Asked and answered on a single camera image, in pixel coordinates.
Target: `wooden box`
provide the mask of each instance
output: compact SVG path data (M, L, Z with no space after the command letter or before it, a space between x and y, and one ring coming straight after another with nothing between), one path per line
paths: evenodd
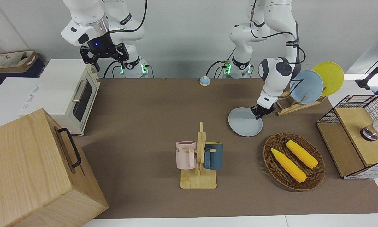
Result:
M378 140L366 141L360 130L373 123L363 108L335 108L339 123L317 123L317 127L344 179L378 178Z
M0 227L77 227L108 208L81 147L59 129L43 109L0 127Z

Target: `white wall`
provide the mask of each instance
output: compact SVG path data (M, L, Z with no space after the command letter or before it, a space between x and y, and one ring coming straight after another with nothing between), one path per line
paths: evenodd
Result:
M378 61L378 39L373 43L366 52L353 64L353 66L347 71L347 73L365 73L367 70ZM369 70L368 73L372 72L373 69L378 66L378 63Z
M144 0L127 4L141 20ZM135 44L156 77L198 78L212 62L231 53L234 44L228 30L248 22L247 4L248 0L150 0L145 37ZM62 0L0 0L0 13L7 20L0 20L0 51L23 49L24 43L47 59L81 58L79 48L60 35L70 20ZM293 14L307 53L303 69L333 61L347 71L378 37L378 0L294 0ZM15 35L6 34L8 25ZM254 65L265 57L285 55L281 36L252 46ZM110 61L101 60L102 72Z

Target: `brown tabletop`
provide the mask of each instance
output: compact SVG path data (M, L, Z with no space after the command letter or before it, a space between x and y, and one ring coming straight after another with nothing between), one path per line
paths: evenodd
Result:
M378 213L378 187L370 180L342 180L315 125L331 105L263 117L262 132L242 137L228 114L251 107L261 79L103 79L83 146L109 209L98 218L219 217L284 214ZM196 141L199 122L207 141L224 143L216 189L181 189L175 142ZM278 132L310 141L325 161L319 187L290 192L266 172L265 141Z

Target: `dark teal mug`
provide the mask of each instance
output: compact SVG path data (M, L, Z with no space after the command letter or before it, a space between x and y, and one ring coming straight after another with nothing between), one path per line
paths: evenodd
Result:
M204 147L203 168L209 170L219 170L222 167L222 143L206 142Z

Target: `yellow corn cob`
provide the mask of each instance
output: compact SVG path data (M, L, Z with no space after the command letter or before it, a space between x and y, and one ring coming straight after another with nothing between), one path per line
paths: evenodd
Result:
M299 183L307 179L307 175L282 152L271 149L274 157L280 165Z
M306 151L304 148L302 148L300 145L298 145L296 142L289 140L286 143L286 146L288 149L290 149L291 152L295 156L298 157L300 161L302 161L308 168L312 169L315 168L316 165L318 165L318 161L310 155L308 151Z

